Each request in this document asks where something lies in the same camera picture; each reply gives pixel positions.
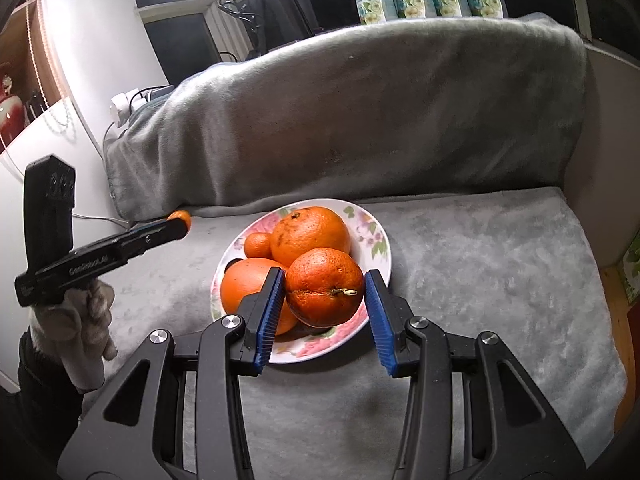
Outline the white gloved left hand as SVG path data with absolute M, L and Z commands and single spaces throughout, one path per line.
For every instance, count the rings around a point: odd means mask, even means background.
M 103 386 L 104 363 L 117 356 L 110 333 L 114 299 L 111 285 L 93 280 L 86 289 L 66 290 L 60 304 L 30 308 L 35 349 L 61 364 L 81 393 Z

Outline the black sleeve forearm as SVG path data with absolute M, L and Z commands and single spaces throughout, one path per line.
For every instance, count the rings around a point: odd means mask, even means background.
M 20 340 L 17 414 L 26 443 L 58 479 L 58 460 L 78 427 L 84 396 L 60 362 L 36 346 L 34 332 Z

